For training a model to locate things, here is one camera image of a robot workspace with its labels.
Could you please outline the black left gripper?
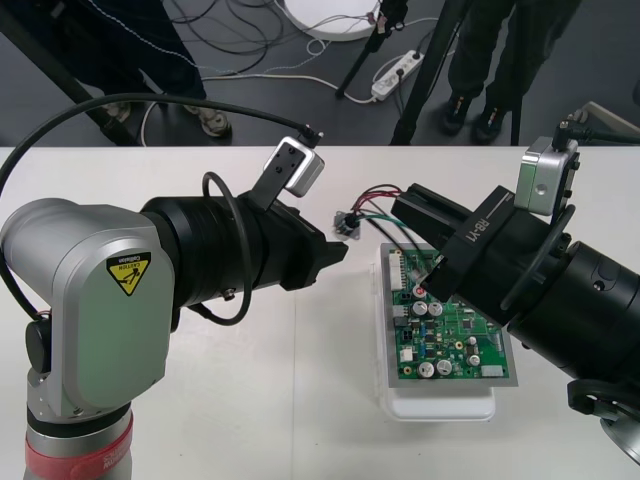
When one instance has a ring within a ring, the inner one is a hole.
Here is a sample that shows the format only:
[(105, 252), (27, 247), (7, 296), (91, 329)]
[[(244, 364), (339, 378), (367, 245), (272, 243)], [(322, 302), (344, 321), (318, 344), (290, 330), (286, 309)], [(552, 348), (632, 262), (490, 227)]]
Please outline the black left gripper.
[(325, 236), (298, 209), (275, 202), (261, 218), (264, 234), (260, 287), (294, 291), (311, 286), (322, 269), (344, 260), (349, 247)]

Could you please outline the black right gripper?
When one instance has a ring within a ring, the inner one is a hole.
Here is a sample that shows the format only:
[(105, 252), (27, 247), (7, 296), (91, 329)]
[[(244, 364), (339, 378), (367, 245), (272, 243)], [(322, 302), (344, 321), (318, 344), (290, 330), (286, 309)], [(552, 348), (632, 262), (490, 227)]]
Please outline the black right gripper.
[(500, 324), (541, 296), (545, 271), (569, 246), (571, 209), (547, 224), (515, 206), (498, 186), (471, 211), (419, 184), (392, 206), (392, 214), (438, 249), (441, 260), (423, 281), (439, 300), (457, 296)]

